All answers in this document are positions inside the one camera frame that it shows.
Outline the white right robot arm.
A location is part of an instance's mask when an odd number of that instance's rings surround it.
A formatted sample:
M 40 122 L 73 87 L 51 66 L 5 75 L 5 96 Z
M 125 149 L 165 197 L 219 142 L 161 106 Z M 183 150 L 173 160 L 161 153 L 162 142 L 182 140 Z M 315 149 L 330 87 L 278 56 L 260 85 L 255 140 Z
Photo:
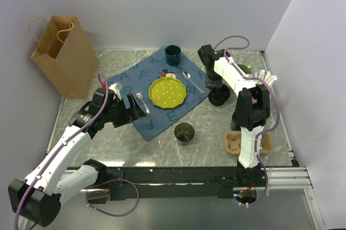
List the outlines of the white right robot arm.
M 237 97 L 232 122 L 241 128 L 241 152 L 238 162 L 244 167 L 237 171 L 237 182 L 249 186 L 255 180 L 260 153 L 260 141 L 270 116 L 269 90 L 245 74 L 230 55 L 224 56 L 211 45 L 204 45 L 198 55 L 205 67 L 205 86 L 210 89 L 209 101 L 221 106 L 234 92 Z

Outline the dark translucent takeout cup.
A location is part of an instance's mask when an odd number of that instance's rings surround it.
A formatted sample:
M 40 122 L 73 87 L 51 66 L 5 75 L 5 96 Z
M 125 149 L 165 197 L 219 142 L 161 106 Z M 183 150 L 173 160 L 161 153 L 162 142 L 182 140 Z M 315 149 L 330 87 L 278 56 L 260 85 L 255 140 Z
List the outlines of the dark translucent takeout cup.
M 180 123 L 174 129 L 174 136 L 179 145 L 187 146 L 194 139 L 195 129 L 188 123 Z

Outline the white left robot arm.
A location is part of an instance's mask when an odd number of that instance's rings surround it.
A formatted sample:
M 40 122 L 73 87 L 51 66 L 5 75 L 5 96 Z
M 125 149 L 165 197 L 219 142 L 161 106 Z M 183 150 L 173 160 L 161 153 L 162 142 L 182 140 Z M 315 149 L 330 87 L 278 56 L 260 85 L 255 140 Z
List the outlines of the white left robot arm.
M 24 180 L 13 180 L 8 187 L 10 203 L 16 217 L 24 217 L 46 227 L 58 215 L 62 205 L 85 187 L 103 187 L 107 167 L 89 159 L 72 175 L 62 178 L 75 156 L 105 124 L 117 128 L 146 117 L 132 94 L 127 95 L 129 107 L 119 93 L 98 88 L 91 101 L 75 112 L 58 143 Z

